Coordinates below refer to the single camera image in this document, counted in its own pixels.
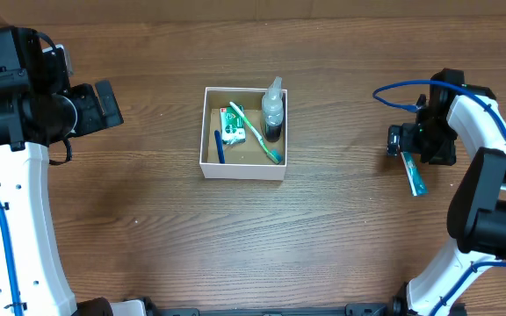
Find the teal toothpaste tube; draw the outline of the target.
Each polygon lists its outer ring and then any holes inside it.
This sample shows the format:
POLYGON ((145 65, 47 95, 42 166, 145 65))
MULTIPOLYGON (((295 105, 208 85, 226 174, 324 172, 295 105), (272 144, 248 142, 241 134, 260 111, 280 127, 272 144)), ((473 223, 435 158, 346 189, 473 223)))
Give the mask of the teal toothpaste tube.
POLYGON ((416 162, 409 152, 401 152, 401 158, 408 176, 408 183, 411 193, 414 197, 423 196, 428 193, 428 189, 418 171, 416 162))

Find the blue disposable razor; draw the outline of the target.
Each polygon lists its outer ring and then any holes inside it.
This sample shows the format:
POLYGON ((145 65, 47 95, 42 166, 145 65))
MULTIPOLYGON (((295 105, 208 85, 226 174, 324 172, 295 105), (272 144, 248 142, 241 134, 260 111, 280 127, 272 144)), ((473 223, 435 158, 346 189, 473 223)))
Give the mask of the blue disposable razor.
POLYGON ((225 155, 224 155, 224 148, 223 148, 223 140, 221 138, 221 133, 219 130, 214 131, 214 138, 215 138, 215 144, 217 149, 217 155, 219 158, 220 164, 225 164, 225 155))

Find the green Dettol soap bar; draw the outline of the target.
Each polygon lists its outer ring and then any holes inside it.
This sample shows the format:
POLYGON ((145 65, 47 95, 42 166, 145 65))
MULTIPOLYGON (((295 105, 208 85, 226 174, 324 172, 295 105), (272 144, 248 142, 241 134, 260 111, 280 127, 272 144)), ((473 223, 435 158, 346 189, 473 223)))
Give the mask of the green Dettol soap bar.
POLYGON ((220 108, 220 136, 224 145, 237 145, 246 141, 244 121, 232 106, 220 108))

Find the green white toothbrush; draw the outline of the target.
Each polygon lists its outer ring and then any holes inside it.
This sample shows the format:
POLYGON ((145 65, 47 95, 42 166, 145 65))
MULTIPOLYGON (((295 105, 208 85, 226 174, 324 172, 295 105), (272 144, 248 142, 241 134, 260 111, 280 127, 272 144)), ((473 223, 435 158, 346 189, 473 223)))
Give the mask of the green white toothbrush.
POLYGON ((237 115, 243 120, 244 124, 250 129, 250 131, 255 135, 259 146, 265 151, 267 157, 275 164, 280 164, 282 162, 281 155, 276 150, 270 150, 264 143, 264 138, 262 134, 250 123, 248 118, 246 117, 243 110, 241 110, 237 104, 233 101, 229 102, 231 108, 237 113, 237 115))

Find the clear foam soap pump bottle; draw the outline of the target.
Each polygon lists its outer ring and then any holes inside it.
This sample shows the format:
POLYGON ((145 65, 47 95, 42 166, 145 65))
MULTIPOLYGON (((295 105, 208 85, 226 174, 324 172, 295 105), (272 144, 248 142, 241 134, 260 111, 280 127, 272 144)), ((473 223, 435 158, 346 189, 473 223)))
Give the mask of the clear foam soap pump bottle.
POLYGON ((282 78, 277 76, 262 97, 261 127, 269 142, 280 138, 284 119, 282 78))

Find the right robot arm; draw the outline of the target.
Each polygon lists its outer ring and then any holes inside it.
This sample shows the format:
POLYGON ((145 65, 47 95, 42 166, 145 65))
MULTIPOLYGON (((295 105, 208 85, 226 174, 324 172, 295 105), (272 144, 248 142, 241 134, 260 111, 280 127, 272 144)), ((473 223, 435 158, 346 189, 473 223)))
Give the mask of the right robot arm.
POLYGON ((415 196, 427 188, 414 155, 451 166, 461 140, 471 163, 449 205, 448 241, 383 314, 464 315, 457 300, 466 289, 487 270, 506 268, 506 122, 493 91, 467 84, 461 70, 444 68, 424 85, 430 93, 402 107, 415 122, 389 127, 387 155, 402 158, 415 196))

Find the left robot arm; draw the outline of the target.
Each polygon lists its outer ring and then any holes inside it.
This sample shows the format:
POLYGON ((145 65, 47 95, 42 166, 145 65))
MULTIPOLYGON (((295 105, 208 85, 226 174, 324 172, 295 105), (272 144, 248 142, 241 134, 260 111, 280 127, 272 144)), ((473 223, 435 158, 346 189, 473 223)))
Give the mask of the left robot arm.
POLYGON ((108 81, 71 85, 66 49, 32 28, 0 28, 0 315, 110 315, 78 302, 58 253, 49 148, 119 126, 108 81))

